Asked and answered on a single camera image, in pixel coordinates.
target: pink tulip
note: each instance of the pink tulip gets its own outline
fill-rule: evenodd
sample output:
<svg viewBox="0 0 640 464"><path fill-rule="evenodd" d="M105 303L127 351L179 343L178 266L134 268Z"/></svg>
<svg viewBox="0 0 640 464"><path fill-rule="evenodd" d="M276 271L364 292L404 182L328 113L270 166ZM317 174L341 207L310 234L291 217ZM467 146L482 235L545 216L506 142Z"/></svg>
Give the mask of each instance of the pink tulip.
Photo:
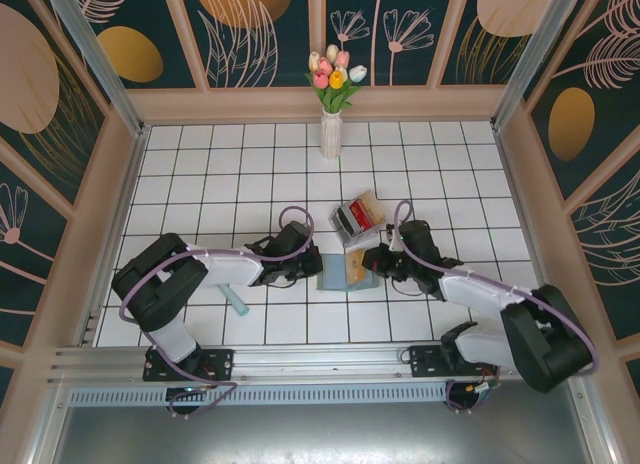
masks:
<svg viewBox="0 0 640 464"><path fill-rule="evenodd" d="M326 57L321 57L318 61L318 70L322 71L325 76L329 77L333 72L333 67L331 67L329 59L327 59Z"/></svg>
<svg viewBox="0 0 640 464"><path fill-rule="evenodd" d="M349 51L340 51L333 63L336 67L349 67Z"/></svg>
<svg viewBox="0 0 640 464"><path fill-rule="evenodd" d="M322 71L313 73L313 85L318 89L325 89L329 85L329 78Z"/></svg>

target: white tile floor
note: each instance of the white tile floor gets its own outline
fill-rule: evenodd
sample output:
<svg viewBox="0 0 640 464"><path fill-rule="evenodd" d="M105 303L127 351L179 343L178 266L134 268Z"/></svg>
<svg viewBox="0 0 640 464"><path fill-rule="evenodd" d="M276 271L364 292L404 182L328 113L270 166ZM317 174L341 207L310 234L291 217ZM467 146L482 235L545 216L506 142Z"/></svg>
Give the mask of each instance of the white tile floor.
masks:
<svg viewBox="0 0 640 464"><path fill-rule="evenodd" d="M536 285L487 122L345 123L342 142L341 158L328 161L317 123L153 128L116 269L161 232L207 247L254 242L277 232L280 211L292 203L313 215L320 251L340 253L329 213L373 189L389 218L399 200L412 199L443 255ZM465 307L402 294L417 293L413 282L396 287L318 291L316 278L286 290L236 287L251 309L244 317L216 289L202 289L183 318L200 343L230 346L428 341L469 319ZM119 304L108 296L94 345L146 345L136 326L118 319Z"/></svg>

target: white vase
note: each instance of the white vase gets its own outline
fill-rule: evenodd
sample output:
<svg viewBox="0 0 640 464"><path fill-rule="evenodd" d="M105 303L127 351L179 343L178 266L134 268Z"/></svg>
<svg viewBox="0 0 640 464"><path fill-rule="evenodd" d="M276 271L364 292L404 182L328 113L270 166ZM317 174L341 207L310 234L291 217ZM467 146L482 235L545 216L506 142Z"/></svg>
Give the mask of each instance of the white vase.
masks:
<svg viewBox="0 0 640 464"><path fill-rule="evenodd" d="M331 114L322 108L320 152L327 159L336 159L340 155L341 112Z"/></svg>

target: yellow tulip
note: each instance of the yellow tulip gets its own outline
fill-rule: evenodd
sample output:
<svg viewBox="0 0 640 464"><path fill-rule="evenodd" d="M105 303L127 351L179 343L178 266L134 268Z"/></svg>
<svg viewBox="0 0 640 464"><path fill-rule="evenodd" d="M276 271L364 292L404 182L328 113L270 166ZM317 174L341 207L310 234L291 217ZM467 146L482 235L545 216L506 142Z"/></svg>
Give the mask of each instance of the yellow tulip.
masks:
<svg viewBox="0 0 640 464"><path fill-rule="evenodd" d="M329 85L333 89L340 89L343 83L344 78L342 77L342 73L340 71L333 71L329 77Z"/></svg>

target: flower bouquet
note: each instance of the flower bouquet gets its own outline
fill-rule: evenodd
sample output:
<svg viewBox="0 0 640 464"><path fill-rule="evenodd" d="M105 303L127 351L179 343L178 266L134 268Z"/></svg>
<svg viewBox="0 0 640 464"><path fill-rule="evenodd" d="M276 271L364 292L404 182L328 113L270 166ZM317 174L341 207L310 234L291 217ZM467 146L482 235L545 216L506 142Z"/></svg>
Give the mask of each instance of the flower bouquet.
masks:
<svg viewBox="0 0 640 464"><path fill-rule="evenodd" d="M335 159L340 155L340 127L343 109L351 106L348 99L360 87L354 83L362 81L367 75L367 68L356 66L347 72L349 53L338 51L338 47L330 45L325 57L317 52L309 55L309 70L305 74L311 87L322 103L322 136L320 152L328 159Z"/></svg>

